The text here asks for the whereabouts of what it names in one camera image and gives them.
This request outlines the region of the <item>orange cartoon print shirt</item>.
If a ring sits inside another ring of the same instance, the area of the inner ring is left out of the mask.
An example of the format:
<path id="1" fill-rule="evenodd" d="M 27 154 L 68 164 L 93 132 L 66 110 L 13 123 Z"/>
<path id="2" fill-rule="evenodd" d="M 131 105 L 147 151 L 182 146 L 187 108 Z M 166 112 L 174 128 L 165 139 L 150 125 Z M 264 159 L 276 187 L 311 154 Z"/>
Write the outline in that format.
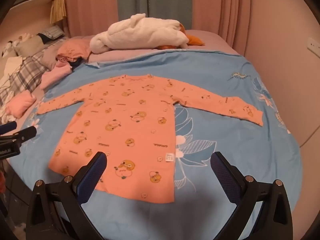
<path id="1" fill-rule="evenodd" d="M 42 103 L 45 114 L 80 103 L 48 164 L 68 175 L 104 152 L 107 168 L 97 189 L 151 203 L 174 201 L 175 104 L 263 124 L 263 114 L 239 97 L 223 97 L 178 81 L 118 76 Z"/>

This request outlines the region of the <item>folded pink garment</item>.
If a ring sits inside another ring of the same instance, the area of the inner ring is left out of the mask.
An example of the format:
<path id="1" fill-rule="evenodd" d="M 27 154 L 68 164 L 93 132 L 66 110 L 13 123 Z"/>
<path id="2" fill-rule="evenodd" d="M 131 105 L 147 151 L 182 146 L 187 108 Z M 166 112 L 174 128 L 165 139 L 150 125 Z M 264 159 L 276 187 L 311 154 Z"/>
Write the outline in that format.
<path id="1" fill-rule="evenodd" d="M 16 119 L 20 119 L 24 113 L 34 104 L 36 97 L 28 90 L 14 96 L 5 108 L 7 115 L 12 115 Z"/>

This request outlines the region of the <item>plaid grey blanket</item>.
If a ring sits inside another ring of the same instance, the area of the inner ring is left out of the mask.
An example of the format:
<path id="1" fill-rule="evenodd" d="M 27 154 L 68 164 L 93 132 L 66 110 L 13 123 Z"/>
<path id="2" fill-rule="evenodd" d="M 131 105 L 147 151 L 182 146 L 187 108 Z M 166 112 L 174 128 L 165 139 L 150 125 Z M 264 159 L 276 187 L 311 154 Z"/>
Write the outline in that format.
<path id="1" fill-rule="evenodd" d="M 15 120 L 12 115 L 5 113 L 9 101 L 25 90 L 32 93 L 40 84 L 42 75 L 49 70 L 49 67 L 42 64 L 44 52 L 53 46 L 61 45 L 66 39 L 66 37 L 60 38 L 46 44 L 37 53 L 23 57 L 20 68 L 4 78 L 1 83 L 1 124 Z"/>

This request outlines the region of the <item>light pink garment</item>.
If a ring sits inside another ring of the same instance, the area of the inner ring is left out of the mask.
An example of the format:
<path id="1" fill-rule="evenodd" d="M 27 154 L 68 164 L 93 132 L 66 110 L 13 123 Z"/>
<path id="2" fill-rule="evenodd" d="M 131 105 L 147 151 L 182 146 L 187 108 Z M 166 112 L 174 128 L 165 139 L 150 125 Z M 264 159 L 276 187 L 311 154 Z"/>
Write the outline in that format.
<path id="1" fill-rule="evenodd" d="M 57 81 L 72 73 L 71 65 L 66 61 L 57 61 L 53 69 L 41 77 L 40 89 L 45 90 Z"/>

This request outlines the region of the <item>black white plush toy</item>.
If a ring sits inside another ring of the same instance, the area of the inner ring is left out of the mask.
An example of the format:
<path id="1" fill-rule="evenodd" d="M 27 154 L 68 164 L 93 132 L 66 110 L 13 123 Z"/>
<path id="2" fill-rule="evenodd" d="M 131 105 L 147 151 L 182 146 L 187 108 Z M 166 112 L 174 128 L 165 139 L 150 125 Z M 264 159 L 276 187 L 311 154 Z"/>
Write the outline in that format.
<path id="1" fill-rule="evenodd" d="M 8 41 L 3 50 L 2 50 L 2 58 L 6 57 L 11 51 L 13 51 L 20 43 L 25 42 L 26 40 L 32 38 L 33 35 L 30 33 L 21 34 L 17 39 L 14 41 Z"/>

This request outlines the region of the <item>salmon crumpled garment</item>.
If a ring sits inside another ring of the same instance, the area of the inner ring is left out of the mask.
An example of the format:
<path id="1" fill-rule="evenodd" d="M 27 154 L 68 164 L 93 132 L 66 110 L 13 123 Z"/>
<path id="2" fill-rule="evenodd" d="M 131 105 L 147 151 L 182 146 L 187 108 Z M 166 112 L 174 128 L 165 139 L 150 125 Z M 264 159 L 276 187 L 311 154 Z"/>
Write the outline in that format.
<path id="1" fill-rule="evenodd" d="M 75 62 L 78 58 L 87 60 L 91 54 L 89 43 L 87 39 L 68 39 L 57 50 L 56 59 L 68 62 Z"/>

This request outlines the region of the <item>grey striped pillow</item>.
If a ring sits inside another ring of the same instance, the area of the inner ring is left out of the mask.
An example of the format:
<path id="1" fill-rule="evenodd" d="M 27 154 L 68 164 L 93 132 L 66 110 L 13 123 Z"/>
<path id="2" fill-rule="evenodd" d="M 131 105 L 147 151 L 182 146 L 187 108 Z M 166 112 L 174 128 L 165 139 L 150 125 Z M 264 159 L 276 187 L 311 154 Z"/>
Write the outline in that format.
<path id="1" fill-rule="evenodd" d="M 61 30 L 61 28 L 57 25 L 54 25 L 52 27 L 49 27 L 45 29 L 44 31 L 37 34 L 42 40 L 44 44 L 57 40 L 60 37 L 63 37 L 65 33 Z"/>

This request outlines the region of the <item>yellow curtain tassel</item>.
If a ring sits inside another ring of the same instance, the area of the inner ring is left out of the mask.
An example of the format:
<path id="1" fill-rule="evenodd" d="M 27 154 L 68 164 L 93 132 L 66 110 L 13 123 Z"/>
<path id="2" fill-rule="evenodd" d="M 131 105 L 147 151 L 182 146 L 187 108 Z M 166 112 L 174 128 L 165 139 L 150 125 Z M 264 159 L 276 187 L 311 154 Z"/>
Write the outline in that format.
<path id="1" fill-rule="evenodd" d="M 50 9 L 50 23 L 60 22 L 67 17 L 65 0 L 53 0 Z"/>

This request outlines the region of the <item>white plush blanket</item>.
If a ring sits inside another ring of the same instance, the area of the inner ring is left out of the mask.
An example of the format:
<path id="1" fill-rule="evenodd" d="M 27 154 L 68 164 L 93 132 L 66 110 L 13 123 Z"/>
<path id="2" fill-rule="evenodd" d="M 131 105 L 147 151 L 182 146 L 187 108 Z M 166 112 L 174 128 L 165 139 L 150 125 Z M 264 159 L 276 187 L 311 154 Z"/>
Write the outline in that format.
<path id="1" fill-rule="evenodd" d="M 186 48 L 189 39 L 177 20 L 135 14 L 116 22 L 107 31 L 95 35 L 89 43 L 92 53 L 111 50 L 155 49 L 159 46 Z"/>

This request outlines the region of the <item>orange plush toy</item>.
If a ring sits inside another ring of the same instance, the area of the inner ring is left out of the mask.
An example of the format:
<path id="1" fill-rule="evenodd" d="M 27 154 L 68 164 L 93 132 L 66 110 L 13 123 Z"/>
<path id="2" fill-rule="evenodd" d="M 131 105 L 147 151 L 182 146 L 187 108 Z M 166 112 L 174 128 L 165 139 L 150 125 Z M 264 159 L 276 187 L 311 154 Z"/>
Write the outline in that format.
<path id="1" fill-rule="evenodd" d="M 182 33 L 184 33 L 184 35 L 189 39 L 187 45 L 189 46 L 204 46 L 205 43 L 198 37 L 193 36 L 193 35 L 189 35 L 185 32 L 185 28 L 182 24 L 180 24 L 180 31 Z M 167 46 L 158 46 L 157 49 L 159 50 L 165 50 L 165 49 L 178 49 L 181 47 L 177 47 L 177 46 L 171 46 L 171 45 L 167 45 Z"/>

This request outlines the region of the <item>pink quilt under sheet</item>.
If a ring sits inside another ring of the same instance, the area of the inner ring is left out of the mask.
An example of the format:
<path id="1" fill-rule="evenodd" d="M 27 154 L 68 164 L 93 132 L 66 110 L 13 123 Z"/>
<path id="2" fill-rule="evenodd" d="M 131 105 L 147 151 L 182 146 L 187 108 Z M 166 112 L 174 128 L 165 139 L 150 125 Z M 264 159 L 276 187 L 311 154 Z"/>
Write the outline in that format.
<path id="1" fill-rule="evenodd" d="M 208 31 L 201 30 L 187 30 L 186 34 L 188 36 L 194 36 L 199 38 L 204 45 L 192 45 L 189 46 L 190 49 L 199 49 L 199 50 L 213 50 L 221 51 L 227 54 L 237 55 L 238 53 L 231 48 L 228 43 L 219 35 L 211 33 Z M 49 70 L 52 70 L 56 65 L 56 55 L 58 49 L 62 46 L 65 41 L 62 41 L 56 45 L 53 45 L 50 48 L 44 50 L 41 63 L 48 67 Z M 157 49 L 136 49 L 136 50 L 111 50 L 102 54 L 91 54 L 88 58 L 89 63 L 92 62 L 113 62 L 113 61 L 123 61 L 138 57 L 140 55 L 145 55 L 153 52 L 157 52 Z M 47 71 L 41 77 L 40 89 L 44 90 L 53 84 L 53 75 Z"/>

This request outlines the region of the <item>pink curtain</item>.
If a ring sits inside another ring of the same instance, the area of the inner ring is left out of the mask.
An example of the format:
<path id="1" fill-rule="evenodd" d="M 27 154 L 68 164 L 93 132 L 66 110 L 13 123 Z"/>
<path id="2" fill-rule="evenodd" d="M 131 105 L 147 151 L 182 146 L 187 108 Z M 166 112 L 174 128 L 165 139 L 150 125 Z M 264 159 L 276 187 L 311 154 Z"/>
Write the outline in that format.
<path id="1" fill-rule="evenodd" d="M 118 21 L 117 0 L 65 0 L 69 35 L 89 36 Z M 239 54 L 246 51 L 251 0 L 193 0 L 193 30 L 215 33 Z"/>

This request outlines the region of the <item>white wall socket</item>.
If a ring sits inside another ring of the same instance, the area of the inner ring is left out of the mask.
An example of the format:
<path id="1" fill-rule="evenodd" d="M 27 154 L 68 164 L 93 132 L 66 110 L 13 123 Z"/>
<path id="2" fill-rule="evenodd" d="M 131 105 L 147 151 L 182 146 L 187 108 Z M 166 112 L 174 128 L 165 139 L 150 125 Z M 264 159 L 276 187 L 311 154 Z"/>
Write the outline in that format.
<path id="1" fill-rule="evenodd" d="M 307 48 L 317 57 L 320 57 L 320 44 L 311 37 L 308 38 Z"/>

